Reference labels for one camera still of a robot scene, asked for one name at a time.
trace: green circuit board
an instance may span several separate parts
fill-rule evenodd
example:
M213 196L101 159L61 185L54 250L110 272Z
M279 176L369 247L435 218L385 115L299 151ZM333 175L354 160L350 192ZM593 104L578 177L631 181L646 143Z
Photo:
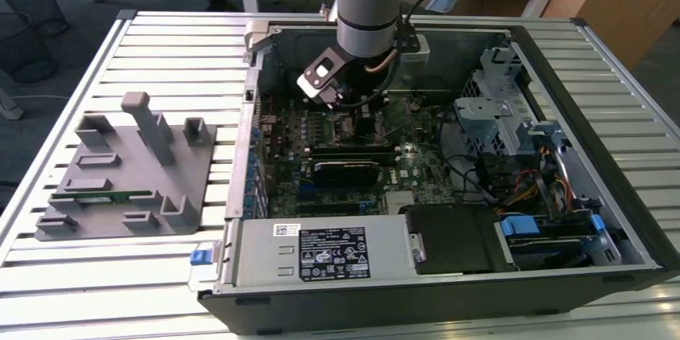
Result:
M374 114L375 129L370 136L350 137L337 132L347 115L307 111L289 104L275 121L263 127L266 173L270 174L269 217L314 216L303 214L305 206L322 216L385 214L383 195L410 192L413 203L454 202L451 184L443 168L433 134L441 121L439 107L421 107L409 98L394 99ZM378 168L374 185L366 188L322 189L311 182L313 161L305 148L353 144L390 145L397 161Z

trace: blue latch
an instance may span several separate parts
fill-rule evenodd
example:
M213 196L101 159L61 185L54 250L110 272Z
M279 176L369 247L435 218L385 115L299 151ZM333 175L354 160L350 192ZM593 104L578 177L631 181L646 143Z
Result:
M590 215L590 222L593 223L597 233L601 233L606 229L603 226L602 217L598 214Z
M211 264L211 250L193 250L190 252L189 262L191 266Z
M506 217L499 222L499 228L502 229L502 235L530 235L539 234L538 225L533 217L527 215L513 215Z

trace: power supply label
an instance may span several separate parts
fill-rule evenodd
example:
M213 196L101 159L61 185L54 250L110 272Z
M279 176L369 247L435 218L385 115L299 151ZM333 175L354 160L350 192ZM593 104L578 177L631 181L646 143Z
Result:
M299 230L302 282L369 277L369 246L363 227Z

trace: gray floor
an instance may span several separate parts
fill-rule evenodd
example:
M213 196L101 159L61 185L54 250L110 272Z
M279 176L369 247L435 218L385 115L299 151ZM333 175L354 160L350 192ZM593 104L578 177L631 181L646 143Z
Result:
M58 72L33 84L17 84L0 72L0 88L10 96L69 96L94 56L119 9L202 11L206 0L57 0L70 29L49 39L47 45L59 63ZM315 12L321 0L259 0L263 12ZM0 12L6 12L0 2ZM673 26L633 71L667 114L680 123L680 26ZM63 100L21 99L25 111L18 121L0 119L0 180L19 181L49 129L58 117ZM11 190L0 187L0 208Z

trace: slotted metal table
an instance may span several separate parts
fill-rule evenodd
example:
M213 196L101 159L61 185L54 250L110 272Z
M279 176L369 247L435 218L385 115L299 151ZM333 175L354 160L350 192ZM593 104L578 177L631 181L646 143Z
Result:
M189 254L222 236L247 20L317 21L303 14L138 12L118 19L0 217L0 339L229 339L187 288ZM521 24L675 248L680 248L680 130L587 27L566 20L419 17L427 23ZM217 128L201 230L186 236L39 242L34 223L75 152L85 114L118 111L126 91L151 96L167 123L199 116ZM549 116L539 94L535 100ZM680 338L680 279L621 292L563 315L287 334L285 338Z

